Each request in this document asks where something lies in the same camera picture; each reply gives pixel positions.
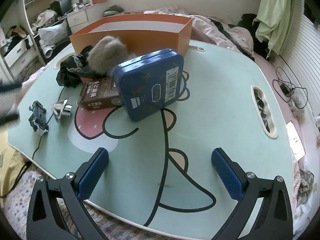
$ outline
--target radiator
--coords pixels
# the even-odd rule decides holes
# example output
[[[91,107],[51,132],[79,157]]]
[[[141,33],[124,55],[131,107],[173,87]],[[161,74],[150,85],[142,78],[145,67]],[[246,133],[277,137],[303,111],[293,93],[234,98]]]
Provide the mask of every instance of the radiator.
[[[317,116],[320,114],[320,27],[304,16],[303,11],[304,0],[293,0],[292,23],[280,61],[285,61],[282,64],[292,81],[308,89],[309,103]]]

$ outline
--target orange box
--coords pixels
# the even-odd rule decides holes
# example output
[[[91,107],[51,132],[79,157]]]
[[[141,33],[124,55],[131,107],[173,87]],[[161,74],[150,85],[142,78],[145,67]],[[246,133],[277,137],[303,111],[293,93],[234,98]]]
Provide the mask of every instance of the orange box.
[[[166,14],[127,14],[102,18],[70,36],[79,54],[105,36],[119,37],[129,53],[142,56],[161,49],[185,55],[191,36],[192,19]]]
[[[97,3],[102,3],[102,2],[106,2],[108,0],[92,0],[93,4],[97,4]]]

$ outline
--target metal screw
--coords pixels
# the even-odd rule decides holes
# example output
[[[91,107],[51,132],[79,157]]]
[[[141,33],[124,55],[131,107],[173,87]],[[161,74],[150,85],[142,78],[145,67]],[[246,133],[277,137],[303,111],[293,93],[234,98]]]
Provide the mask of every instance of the metal screw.
[[[37,178],[37,182],[42,182],[44,180],[44,178],[42,176]]]
[[[255,175],[253,172],[248,172],[248,173],[247,173],[247,177],[248,177],[249,179],[253,179],[255,176],[256,176],[256,175]]]
[[[72,179],[73,177],[74,177],[74,173],[73,172],[68,172],[67,174],[66,174],[66,178],[67,179]]]
[[[283,178],[281,176],[277,176],[277,181],[283,182]]]

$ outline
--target yellow pillow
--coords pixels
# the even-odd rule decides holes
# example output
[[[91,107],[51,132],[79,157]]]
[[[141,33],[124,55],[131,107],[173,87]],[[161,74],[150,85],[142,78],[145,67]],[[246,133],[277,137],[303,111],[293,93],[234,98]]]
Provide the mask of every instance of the yellow pillow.
[[[8,125],[0,127],[0,195],[7,194],[24,165],[21,153],[8,145]]]

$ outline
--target hanging clothes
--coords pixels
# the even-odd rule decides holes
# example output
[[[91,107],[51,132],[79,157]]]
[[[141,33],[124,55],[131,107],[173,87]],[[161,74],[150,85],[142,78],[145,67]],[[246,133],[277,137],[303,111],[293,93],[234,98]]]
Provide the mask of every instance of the hanging clothes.
[[[268,49],[280,53],[288,32],[291,15],[291,0],[261,0],[257,17],[260,21],[256,37],[260,42],[269,40]]]

